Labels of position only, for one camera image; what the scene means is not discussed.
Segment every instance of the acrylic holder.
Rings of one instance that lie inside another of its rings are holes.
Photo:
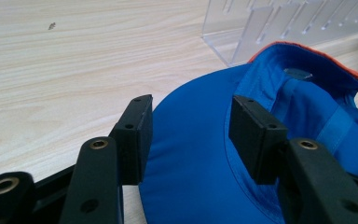
[[[358,0],[210,0],[202,37],[228,65],[277,40],[312,46],[358,34]]]

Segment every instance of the wooden table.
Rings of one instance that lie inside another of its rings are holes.
[[[226,66],[201,39],[202,1],[1,0],[0,174],[41,180],[108,135],[130,99],[154,106]],[[316,47],[358,70],[358,35]],[[125,220],[145,223],[136,187]]]

